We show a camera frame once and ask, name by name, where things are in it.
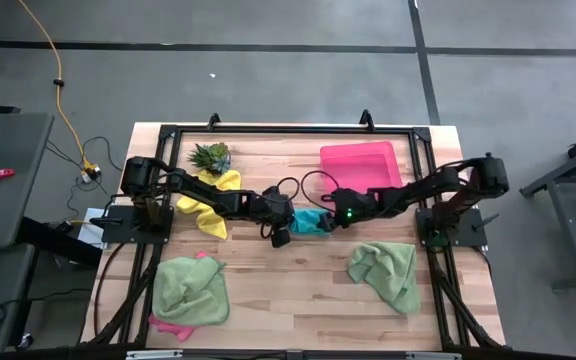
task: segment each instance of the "yellow cable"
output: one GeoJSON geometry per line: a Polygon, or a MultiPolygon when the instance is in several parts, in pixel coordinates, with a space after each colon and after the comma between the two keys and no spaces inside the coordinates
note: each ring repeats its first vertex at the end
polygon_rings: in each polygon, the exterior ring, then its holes
{"type": "MultiPolygon", "coordinates": [[[[28,5],[26,5],[26,3],[23,0],[18,0],[18,1],[19,1],[19,4],[21,4],[21,6],[23,6],[23,8],[26,9],[26,12],[35,21],[35,23],[37,24],[39,29],[41,29],[41,32],[44,33],[44,36],[46,36],[46,40],[48,40],[48,43],[50,44],[50,47],[52,48],[52,51],[55,54],[55,58],[57,59],[57,80],[61,81],[62,80],[61,79],[61,75],[62,75],[61,57],[59,57],[59,52],[57,52],[57,48],[55,47],[55,44],[52,42],[52,39],[50,38],[50,35],[48,35],[48,32],[46,31],[44,26],[41,25],[41,22],[39,22],[37,17],[35,17],[35,14],[33,14],[32,11],[30,11],[30,8],[28,8],[28,5]]],[[[59,115],[61,116],[62,119],[64,119],[64,122],[66,123],[66,125],[70,129],[70,132],[75,137],[75,141],[77,142],[77,147],[79,147],[79,152],[81,153],[81,157],[84,161],[84,169],[92,169],[93,166],[92,166],[92,164],[90,164],[88,162],[88,159],[86,159],[86,155],[84,154],[84,148],[81,146],[81,142],[79,141],[79,136],[77,135],[75,128],[72,127],[72,125],[70,124],[70,121],[68,120],[68,117],[66,117],[66,114],[64,114],[64,111],[61,109],[61,86],[60,85],[57,85],[57,111],[59,111],[59,115]]]]}

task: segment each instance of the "pink bin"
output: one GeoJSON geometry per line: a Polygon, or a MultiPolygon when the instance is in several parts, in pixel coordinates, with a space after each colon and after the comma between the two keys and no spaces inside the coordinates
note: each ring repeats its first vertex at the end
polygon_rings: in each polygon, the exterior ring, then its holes
{"type": "MultiPolygon", "coordinates": [[[[322,170],[332,175],[342,188],[365,193],[373,187],[401,187],[401,175],[395,151],[388,141],[324,146],[319,152],[322,170]]],[[[328,193],[336,189],[327,176],[328,193]]]]}

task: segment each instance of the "wooden table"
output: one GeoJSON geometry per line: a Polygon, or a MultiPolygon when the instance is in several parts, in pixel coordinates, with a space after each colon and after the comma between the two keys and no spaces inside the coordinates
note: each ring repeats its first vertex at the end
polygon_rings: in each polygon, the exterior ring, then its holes
{"type": "MultiPolygon", "coordinates": [[[[154,156],[160,123],[136,123],[127,157],[154,156]]],[[[437,165],[462,158],[457,130],[430,127],[437,165]]],[[[319,167],[324,145],[390,141],[404,183],[414,180],[410,149],[404,136],[331,134],[184,134],[178,166],[193,171],[187,154],[195,143],[223,141],[232,153],[232,167],[242,176],[242,188],[261,192],[285,176],[301,178],[319,167]]],[[[423,148],[419,147],[424,159],[423,148]]],[[[168,159],[170,147],[164,159],[168,159]]],[[[424,174],[427,173],[422,160],[424,174]]],[[[323,180],[309,179],[308,194],[323,193],[323,180]]],[[[292,193],[293,185],[282,185],[292,193]]],[[[173,197],[173,203],[179,198],[173,197]]],[[[313,207],[303,195],[295,207],[313,207]]],[[[336,230],[330,237],[296,237],[273,249],[259,236],[259,225],[228,221],[226,241],[200,232],[195,215],[175,214],[171,241],[162,261],[194,257],[204,251],[225,262],[230,318],[220,326],[197,329],[183,344],[153,327],[148,348],[309,349],[309,350],[439,350],[435,307],[426,253],[418,244],[414,206],[394,219],[379,219],[336,230]],[[394,241],[417,246],[417,282],[421,312],[401,315],[383,303],[366,284],[355,285],[346,274],[351,252],[362,242],[394,241]]],[[[125,298],[136,246],[126,245],[110,265],[99,303],[102,328],[125,298]]],[[[105,251],[99,273],[110,251],[105,251]]],[[[504,343],[490,274],[481,255],[469,248],[455,249],[462,297],[493,339],[504,343]]],[[[82,341],[93,337],[93,298],[88,307],[82,341]]],[[[131,339],[138,328],[142,302],[135,306],[131,339]]],[[[454,311],[446,306],[451,334],[457,339],[454,311]]]]}

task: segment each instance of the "light green towel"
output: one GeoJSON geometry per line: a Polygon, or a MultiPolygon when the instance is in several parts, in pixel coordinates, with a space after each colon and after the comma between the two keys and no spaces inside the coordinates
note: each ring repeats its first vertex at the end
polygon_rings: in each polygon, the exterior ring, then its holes
{"type": "Polygon", "coordinates": [[[164,261],[157,267],[152,312],[175,325],[218,325],[230,312],[222,264],[207,256],[164,261]]]}
{"type": "Polygon", "coordinates": [[[355,249],[348,275],[355,284],[366,281],[393,309],[409,314],[421,308],[416,267],[414,245],[373,242],[355,249]]]}

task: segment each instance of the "blue cloth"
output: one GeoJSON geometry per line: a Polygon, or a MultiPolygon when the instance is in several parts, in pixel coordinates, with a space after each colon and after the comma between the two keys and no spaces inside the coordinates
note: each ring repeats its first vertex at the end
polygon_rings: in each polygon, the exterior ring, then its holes
{"type": "Polygon", "coordinates": [[[297,235],[328,235],[317,227],[319,215],[326,212],[328,211],[323,209],[295,209],[295,220],[290,224],[290,231],[297,235]]]}

